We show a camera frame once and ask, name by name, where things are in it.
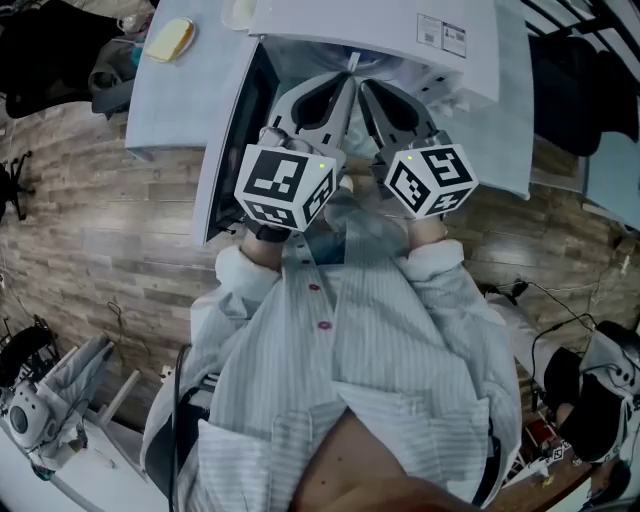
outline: chair leg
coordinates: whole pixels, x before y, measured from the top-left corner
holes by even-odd
[[[17,195],[16,195],[16,197],[15,197],[15,198],[12,198],[12,199],[11,199],[11,202],[13,203],[13,206],[15,206],[15,208],[16,208],[16,212],[17,212],[17,214],[18,214],[18,219],[20,219],[20,220],[24,220],[24,219],[26,219],[26,218],[27,218],[27,216],[26,216],[26,215],[23,215],[23,214],[22,214],[22,212],[20,211],[20,203],[18,202],[18,197],[17,197]]]
[[[31,151],[27,151],[24,155],[22,155],[22,157],[20,158],[20,163],[18,164],[18,159],[14,158],[13,161],[11,162],[11,179],[12,181],[17,185],[18,184],[18,180],[20,179],[20,173],[22,172],[22,166],[24,165],[24,160],[25,158],[29,158],[32,155]],[[18,170],[14,170],[14,166],[18,164]]]
[[[33,196],[35,195],[36,190],[34,188],[24,188],[22,185],[18,185],[18,192],[24,192],[25,194]]]

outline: black chair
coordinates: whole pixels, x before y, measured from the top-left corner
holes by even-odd
[[[88,88],[100,50],[123,35],[115,18],[49,0],[39,9],[2,18],[0,24],[5,26],[0,35],[0,92],[6,95],[10,117],[75,101],[97,101],[100,108],[112,110],[128,106],[130,87],[128,97],[118,98],[115,106]]]
[[[18,201],[18,193],[25,192],[29,195],[36,193],[33,189],[26,189],[19,183],[20,173],[22,172],[22,166],[26,158],[31,156],[31,151],[27,151],[20,160],[14,158],[11,162],[11,173],[8,173],[3,164],[0,164],[0,220],[5,212],[5,204],[7,201],[13,203],[16,209],[18,218],[24,220],[27,218],[25,214],[20,211],[20,202]]]
[[[585,157],[597,151],[605,131],[638,141],[635,81],[617,55],[598,53],[578,37],[530,36],[529,42],[536,134]]]
[[[8,333],[8,337],[9,342],[0,350],[1,388],[14,387],[21,373],[33,383],[40,382],[60,361],[53,332],[47,322],[36,315],[33,326],[14,336]]]

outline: power cord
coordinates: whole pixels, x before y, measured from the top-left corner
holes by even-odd
[[[174,370],[173,381],[173,415],[171,417],[171,453],[169,457],[169,490],[167,500],[169,502],[169,512],[175,512],[178,507],[174,505],[174,494],[176,481],[178,479],[178,407],[180,405],[180,375],[182,374],[182,364],[184,355],[191,345],[183,345],[178,353],[176,368]]]
[[[588,329],[589,331],[592,331],[593,329],[591,329],[590,327],[587,327],[584,322],[582,322],[581,318],[583,317],[591,317],[591,315],[589,315],[588,313],[584,313],[580,316],[577,316],[573,313],[573,311],[571,311],[567,306],[565,306],[564,304],[562,304],[565,308],[567,308],[569,310],[569,312],[574,316],[574,318],[570,318],[569,320],[565,320],[564,322],[560,322],[558,324],[555,324],[554,326],[550,327],[549,329],[542,331],[540,334],[538,334],[535,339],[533,340],[533,343],[531,344],[531,363],[532,363],[532,373],[531,373],[531,379],[529,380],[529,387],[531,389],[531,397],[532,400],[535,401],[536,395],[534,394],[534,385],[535,385],[535,378],[536,378],[536,358],[535,358],[535,350],[536,350],[536,343],[538,342],[538,340],[540,338],[542,338],[542,336],[544,336],[545,334],[549,334],[550,332],[553,331],[557,331],[558,329],[560,329],[560,327],[563,327],[567,324],[570,324],[571,322],[575,322],[576,320],[578,322],[580,322],[586,329]],[[533,410],[536,410],[536,404],[533,404]]]
[[[580,316],[577,316],[573,311],[571,311],[571,309],[569,308],[569,306],[567,306],[564,302],[556,299],[546,288],[543,288],[542,286],[540,286],[539,284],[533,283],[531,281],[525,281],[527,284],[531,285],[531,286],[535,286],[536,288],[538,288],[539,290],[542,290],[544,293],[546,293],[549,297],[551,297],[551,299],[554,302],[557,302],[558,304],[560,304],[564,309],[566,309],[571,316],[573,316],[574,320],[578,320],[581,324],[582,327],[584,327],[585,329],[588,329],[589,331],[593,331],[593,329],[591,327],[589,327],[587,324],[585,324],[582,320],[580,320],[580,318],[582,317],[586,317],[589,318],[592,322],[593,325],[597,325],[597,322],[593,319],[593,317],[591,316],[590,313],[583,313]]]
[[[122,351],[120,350],[120,341],[122,340],[122,337],[124,336],[124,322],[122,321],[122,308],[120,306],[118,306],[118,304],[116,304],[113,301],[109,301],[107,302],[107,307],[109,308],[109,310],[116,315],[116,319],[118,321],[118,341],[115,343],[116,347],[118,347],[118,354],[120,355],[120,360],[122,361],[122,366],[126,366],[125,362],[124,362],[124,357],[122,356]],[[144,339],[140,338],[140,342],[142,343],[142,346],[145,348],[145,350],[147,351],[147,366],[153,371],[153,373],[155,373],[158,377],[160,377],[161,379],[164,378],[164,375],[162,375],[160,372],[158,372],[154,367],[153,364],[151,362],[151,349],[149,348],[149,345],[147,345],[147,343],[144,341]]]

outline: sticker label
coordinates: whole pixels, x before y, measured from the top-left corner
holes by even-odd
[[[463,29],[443,23],[442,49],[467,58],[467,33]]]
[[[418,14],[418,35],[419,43],[428,44],[434,48],[442,49],[442,22],[435,18],[430,18],[424,14]]]

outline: striped shirt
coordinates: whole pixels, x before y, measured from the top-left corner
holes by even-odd
[[[286,511],[347,408],[407,475],[466,501],[483,476],[491,419],[502,450],[490,501],[519,447],[520,394],[504,322],[462,267],[461,244],[407,254],[397,224],[326,210],[346,232],[343,265],[316,266],[303,235],[286,243],[282,274],[227,248],[220,287],[192,307],[181,393],[220,377],[178,478],[181,509]],[[152,406],[143,463],[172,390],[169,379]]]

